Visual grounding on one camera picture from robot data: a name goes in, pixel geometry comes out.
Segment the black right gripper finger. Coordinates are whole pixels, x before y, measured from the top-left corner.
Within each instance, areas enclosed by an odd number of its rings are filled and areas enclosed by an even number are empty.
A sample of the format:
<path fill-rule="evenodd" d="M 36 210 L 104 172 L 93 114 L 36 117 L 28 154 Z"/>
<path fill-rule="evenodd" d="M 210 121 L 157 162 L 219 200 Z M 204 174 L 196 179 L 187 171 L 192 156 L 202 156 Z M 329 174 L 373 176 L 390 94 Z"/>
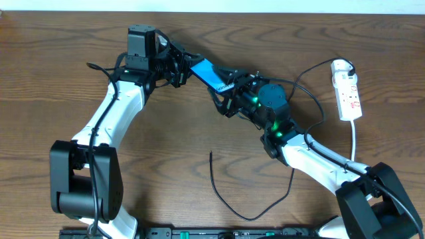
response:
<path fill-rule="evenodd" d="M 234 112 L 230 109 L 229 103 L 232 97 L 232 92 L 224 93 L 222 96 L 223 101 L 220 101 L 217 94 L 213 90 L 208 90 L 211 95 L 212 101 L 218 111 L 223 116 L 234 116 Z"/>
<path fill-rule="evenodd" d="M 215 74 L 226 84 L 235 83 L 239 78 L 243 78 L 248 75 L 246 70 L 238 70 L 233 68 L 227 68 L 223 66 L 215 66 Z"/>

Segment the blue Galaxy smartphone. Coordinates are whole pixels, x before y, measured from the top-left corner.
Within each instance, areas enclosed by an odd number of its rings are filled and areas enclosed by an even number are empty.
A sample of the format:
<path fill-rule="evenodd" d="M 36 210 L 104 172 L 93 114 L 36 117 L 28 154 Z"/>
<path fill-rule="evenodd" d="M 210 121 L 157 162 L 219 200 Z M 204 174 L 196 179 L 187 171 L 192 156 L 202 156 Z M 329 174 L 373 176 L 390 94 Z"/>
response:
<path fill-rule="evenodd" d="M 191 72 L 214 93 L 223 94 L 234 88 L 234 84 L 225 84 L 213 69 L 214 64 L 204 59 L 191 67 Z"/>

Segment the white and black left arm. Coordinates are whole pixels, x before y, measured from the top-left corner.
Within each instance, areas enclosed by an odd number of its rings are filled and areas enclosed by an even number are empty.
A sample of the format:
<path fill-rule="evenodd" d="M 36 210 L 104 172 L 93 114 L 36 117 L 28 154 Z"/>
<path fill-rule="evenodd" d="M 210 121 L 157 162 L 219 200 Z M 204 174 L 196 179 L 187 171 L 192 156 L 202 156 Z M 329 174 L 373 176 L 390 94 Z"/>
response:
<path fill-rule="evenodd" d="M 203 79 L 212 64 L 174 42 L 128 45 L 114 67 L 88 67 L 108 77 L 108 91 L 89 122 L 70 141 L 57 140 L 49 152 L 50 205 L 55 213 L 87 224 L 89 238 L 136 238 L 139 222 L 123 206 L 124 184 L 118 149 L 157 81 L 180 86 Z"/>

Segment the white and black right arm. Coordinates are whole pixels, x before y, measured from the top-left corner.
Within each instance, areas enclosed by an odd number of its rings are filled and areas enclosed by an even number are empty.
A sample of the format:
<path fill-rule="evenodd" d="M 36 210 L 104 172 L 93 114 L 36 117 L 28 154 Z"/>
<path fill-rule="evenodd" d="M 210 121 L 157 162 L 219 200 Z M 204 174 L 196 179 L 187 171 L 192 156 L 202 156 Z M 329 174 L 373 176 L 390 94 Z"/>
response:
<path fill-rule="evenodd" d="M 284 80 L 207 67 L 203 76 L 218 112 L 241 114 L 258 129 L 266 153 L 336 196 L 341 214 L 313 230 L 315 238 L 424 237 L 423 223 L 395 171 L 356 162 L 316 142 L 291 116 Z"/>

